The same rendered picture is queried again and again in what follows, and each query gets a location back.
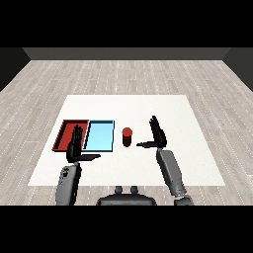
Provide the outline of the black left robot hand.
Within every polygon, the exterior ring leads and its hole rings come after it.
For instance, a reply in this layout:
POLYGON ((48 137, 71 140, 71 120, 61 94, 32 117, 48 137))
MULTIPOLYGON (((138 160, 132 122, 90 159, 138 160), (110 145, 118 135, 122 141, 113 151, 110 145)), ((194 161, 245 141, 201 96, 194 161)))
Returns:
POLYGON ((67 145, 66 159, 69 163, 79 161, 93 161, 100 157, 100 154, 82 154, 81 141, 82 141, 83 128, 76 125, 73 129, 71 140, 67 145))

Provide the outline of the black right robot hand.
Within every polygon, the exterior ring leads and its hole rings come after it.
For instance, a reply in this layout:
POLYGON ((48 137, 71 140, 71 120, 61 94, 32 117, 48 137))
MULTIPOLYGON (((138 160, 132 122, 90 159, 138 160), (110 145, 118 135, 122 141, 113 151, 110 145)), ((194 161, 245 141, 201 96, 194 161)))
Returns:
POLYGON ((149 120, 151 131, 153 134, 153 140, 147 142, 138 143, 137 146, 144 148, 156 147, 164 148, 167 145, 167 139, 164 130, 160 127, 159 121, 155 116, 149 120))

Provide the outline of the red shallow open box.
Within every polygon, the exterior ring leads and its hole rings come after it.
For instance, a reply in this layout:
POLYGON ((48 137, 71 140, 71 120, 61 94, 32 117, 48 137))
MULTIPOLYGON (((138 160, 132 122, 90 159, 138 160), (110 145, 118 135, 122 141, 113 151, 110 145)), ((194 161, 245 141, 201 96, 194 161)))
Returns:
POLYGON ((84 138, 88 123, 88 120, 64 120, 55 139, 52 151, 66 152, 67 145, 72 138, 74 127, 79 126, 83 129, 82 137, 84 138))

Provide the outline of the light blue shallow open box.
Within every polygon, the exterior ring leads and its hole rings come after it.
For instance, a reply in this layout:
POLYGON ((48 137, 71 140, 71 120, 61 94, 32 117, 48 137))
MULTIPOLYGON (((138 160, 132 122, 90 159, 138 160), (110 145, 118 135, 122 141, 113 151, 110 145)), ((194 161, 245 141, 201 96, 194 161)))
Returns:
POLYGON ((91 120, 85 133, 84 152, 112 152, 115 122, 113 120, 91 120))

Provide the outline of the red can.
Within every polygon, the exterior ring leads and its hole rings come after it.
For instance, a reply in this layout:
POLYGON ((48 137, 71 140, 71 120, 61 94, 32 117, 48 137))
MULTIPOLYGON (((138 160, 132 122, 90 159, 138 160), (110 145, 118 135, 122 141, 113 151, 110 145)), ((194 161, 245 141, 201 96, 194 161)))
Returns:
POLYGON ((129 147, 131 145, 132 130, 129 127, 123 129, 123 145, 129 147))

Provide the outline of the dark grey robot body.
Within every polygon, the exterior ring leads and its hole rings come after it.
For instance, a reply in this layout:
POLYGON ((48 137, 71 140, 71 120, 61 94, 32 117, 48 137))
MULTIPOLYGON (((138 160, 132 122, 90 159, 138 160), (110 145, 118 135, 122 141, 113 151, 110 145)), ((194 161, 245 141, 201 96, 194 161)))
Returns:
POLYGON ((130 193, 124 194, 122 186, 116 186, 112 195, 100 198, 97 206, 156 206, 153 198, 141 195, 137 186, 130 187, 130 193))

